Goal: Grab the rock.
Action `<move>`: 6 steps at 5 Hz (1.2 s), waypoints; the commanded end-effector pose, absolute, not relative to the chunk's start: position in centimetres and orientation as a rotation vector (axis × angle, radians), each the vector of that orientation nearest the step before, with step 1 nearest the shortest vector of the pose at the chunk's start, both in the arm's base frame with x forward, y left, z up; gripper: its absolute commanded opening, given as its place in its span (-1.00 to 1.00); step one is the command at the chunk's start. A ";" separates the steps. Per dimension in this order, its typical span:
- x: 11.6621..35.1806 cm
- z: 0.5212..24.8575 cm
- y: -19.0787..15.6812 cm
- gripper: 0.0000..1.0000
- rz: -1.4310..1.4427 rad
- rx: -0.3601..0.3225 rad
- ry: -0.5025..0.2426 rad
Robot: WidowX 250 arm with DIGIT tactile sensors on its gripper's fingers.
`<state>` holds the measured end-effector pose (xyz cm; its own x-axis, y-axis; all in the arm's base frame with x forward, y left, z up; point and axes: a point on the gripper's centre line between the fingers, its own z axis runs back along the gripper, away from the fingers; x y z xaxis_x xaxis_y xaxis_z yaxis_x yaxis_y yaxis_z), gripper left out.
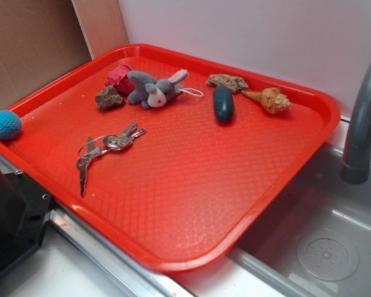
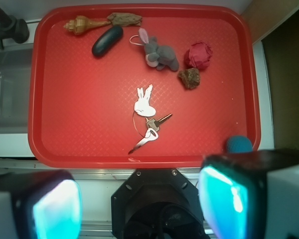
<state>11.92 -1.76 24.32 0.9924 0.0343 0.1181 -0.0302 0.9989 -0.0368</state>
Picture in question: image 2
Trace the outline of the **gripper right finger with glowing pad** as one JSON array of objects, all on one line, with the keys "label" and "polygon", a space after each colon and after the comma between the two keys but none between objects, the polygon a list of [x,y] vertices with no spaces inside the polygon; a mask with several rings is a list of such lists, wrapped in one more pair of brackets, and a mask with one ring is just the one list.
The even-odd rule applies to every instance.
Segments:
[{"label": "gripper right finger with glowing pad", "polygon": [[299,150],[209,155],[198,191],[220,239],[299,239]]}]

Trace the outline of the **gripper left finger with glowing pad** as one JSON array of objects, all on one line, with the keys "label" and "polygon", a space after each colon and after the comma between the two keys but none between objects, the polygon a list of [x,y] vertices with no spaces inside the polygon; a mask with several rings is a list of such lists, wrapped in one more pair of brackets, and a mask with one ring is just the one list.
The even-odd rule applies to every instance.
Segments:
[{"label": "gripper left finger with glowing pad", "polygon": [[0,239],[76,239],[82,212],[80,187],[68,171],[0,175]]}]

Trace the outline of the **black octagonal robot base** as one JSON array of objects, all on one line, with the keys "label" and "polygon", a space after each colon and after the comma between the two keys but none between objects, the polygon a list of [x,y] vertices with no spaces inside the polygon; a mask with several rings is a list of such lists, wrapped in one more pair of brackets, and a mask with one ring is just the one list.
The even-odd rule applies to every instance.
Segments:
[{"label": "black octagonal robot base", "polygon": [[198,189],[176,169],[137,169],[111,196],[117,239],[208,239]]}]

